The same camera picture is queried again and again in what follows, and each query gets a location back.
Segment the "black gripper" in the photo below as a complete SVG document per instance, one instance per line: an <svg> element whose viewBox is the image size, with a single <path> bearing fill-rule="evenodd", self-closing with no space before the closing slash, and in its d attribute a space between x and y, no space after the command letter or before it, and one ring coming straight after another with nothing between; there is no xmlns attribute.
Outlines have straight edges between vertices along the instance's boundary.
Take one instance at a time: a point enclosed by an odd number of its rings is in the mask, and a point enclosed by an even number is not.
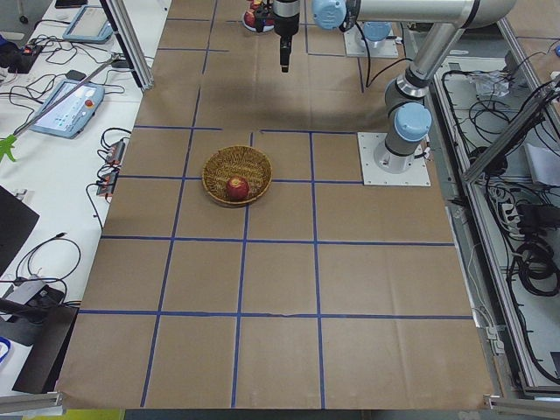
<svg viewBox="0 0 560 420"><path fill-rule="evenodd" d="M292 36L298 33L300 17L299 0L274 0L273 18L275 33L280 38L279 56L280 67L283 73L288 73L290 69Z"/></svg>
<svg viewBox="0 0 560 420"><path fill-rule="evenodd" d="M255 2L255 30L263 32L268 19L268 6L263 1Z"/></svg>

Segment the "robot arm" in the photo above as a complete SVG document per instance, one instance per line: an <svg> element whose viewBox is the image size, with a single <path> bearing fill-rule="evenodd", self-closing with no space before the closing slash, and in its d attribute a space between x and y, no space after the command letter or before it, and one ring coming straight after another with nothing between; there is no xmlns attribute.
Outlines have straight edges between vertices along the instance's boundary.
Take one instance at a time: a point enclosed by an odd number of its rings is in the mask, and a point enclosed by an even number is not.
<svg viewBox="0 0 560 420"><path fill-rule="evenodd" d="M269 32L274 29L272 1L250 1L248 9L244 12L242 23L252 32ZM355 43L360 48L378 48L386 40L395 39L392 36L390 22L364 22L362 25L355 23L352 28L341 27L344 33L352 33Z"/></svg>
<svg viewBox="0 0 560 420"><path fill-rule="evenodd" d="M422 104L429 85L456 41L469 28L491 25L504 18L514 1L409 0L409 1L313 1L315 24L332 30L344 23L366 22L431 23L422 47L406 70L386 87L385 103L389 129L374 150L374 161L382 170L406 172L415 159L417 146L431 127L431 113Z"/></svg>

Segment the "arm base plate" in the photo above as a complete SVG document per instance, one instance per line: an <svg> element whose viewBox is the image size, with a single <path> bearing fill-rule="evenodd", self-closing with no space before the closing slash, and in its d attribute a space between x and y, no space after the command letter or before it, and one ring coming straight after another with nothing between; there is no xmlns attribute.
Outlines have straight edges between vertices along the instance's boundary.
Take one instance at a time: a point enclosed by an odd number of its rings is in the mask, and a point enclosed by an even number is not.
<svg viewBox="0 0 560 420"><path fill-rule="evenodd" d="M363 185L430 187L430 175L421 145L411 155L400 157L386 148L386 135L380 132L357 133Z"/></svg>
<svg viewBox="0 0 560 420"><path fill-rule="evenodd" d="M395 59L398 57L397 37L390 22L364 22L355 24L344 33L347 57Z"/></svg>

